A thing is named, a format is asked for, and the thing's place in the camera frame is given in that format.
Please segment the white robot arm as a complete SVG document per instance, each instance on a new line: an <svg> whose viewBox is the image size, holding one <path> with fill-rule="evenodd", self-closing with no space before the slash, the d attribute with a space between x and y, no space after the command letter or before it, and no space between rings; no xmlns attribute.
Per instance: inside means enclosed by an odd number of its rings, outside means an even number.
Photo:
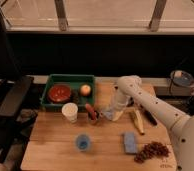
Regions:
<svg viewBox="0 0 194 171"><path fill-rule="evenodd" d="M132 97L153 114L178 140L176 171L194 171L194 116L189 116L176 107L162 101L141 88L139 76L122 76L117 80L111 106L123 111Z"/></svg>

